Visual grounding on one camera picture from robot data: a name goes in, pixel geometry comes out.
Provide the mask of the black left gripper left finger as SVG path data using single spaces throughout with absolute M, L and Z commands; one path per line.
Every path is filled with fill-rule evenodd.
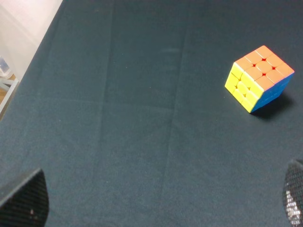
M 26 171 L 0 188 L 2 227 L 44 227 L 49 196 L 41 168 Z

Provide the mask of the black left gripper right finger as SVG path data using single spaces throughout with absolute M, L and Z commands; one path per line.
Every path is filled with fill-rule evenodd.
M 283 186 L 283 206 L 292 227 L 303 226 L 303 160 L 289 162 Z

